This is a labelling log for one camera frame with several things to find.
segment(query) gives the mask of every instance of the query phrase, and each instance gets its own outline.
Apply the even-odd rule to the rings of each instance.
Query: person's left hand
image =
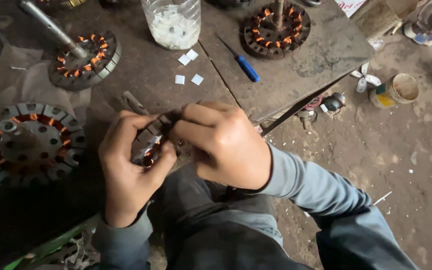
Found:
[[[162,145],[159,158],[150,169],[130,162],[131,145],[138,129],[143,129],[157,117],[123,110],[99,146],[106,182],[105,219],[112,227],[124,228],[135,221],[138,212],[163,184],[176,162],[176,151],[170,140]]]

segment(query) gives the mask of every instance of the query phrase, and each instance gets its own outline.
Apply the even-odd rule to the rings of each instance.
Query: small motor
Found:
[[[323,113],[328,111],[336,112],[338,109],[346,106],[346,98],[344,95],[339,93],[334,93],[323,100],[322,104],[319,106]]]

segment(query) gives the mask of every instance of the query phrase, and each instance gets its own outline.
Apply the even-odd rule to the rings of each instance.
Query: transparent plastic bottle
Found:
[[[201,0],[141,0],[154,40],[171,50],[185,50],[198,42]]]

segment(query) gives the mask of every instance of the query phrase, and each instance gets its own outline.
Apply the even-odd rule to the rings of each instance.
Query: blue screwdriver handle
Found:
[[[236,57],[236,61],[243,69],[246,76],[251,80],[251,82],[258,82],[261,78],[259,77],[258,73],[256,73],[255,69],[249,64],[245,59],[243,55],[239,55]]]

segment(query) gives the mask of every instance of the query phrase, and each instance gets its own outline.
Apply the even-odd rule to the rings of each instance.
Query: hand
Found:
[[[202,179],[245,189],[260,189],[269,180],[269,146],[239,107],[189,104],[171,138],[193,144],[196,174]]]
[[[105,218],[112,227],[127,227],[135,221],[138,212],[163,184],[176,162],[176,151],[169,140],[162,145],[161,154],[150,169],[130,162],[131,145],[138,129],[157,117],[140,116],[123,110],[99,146],[99,159],[106,180]]]

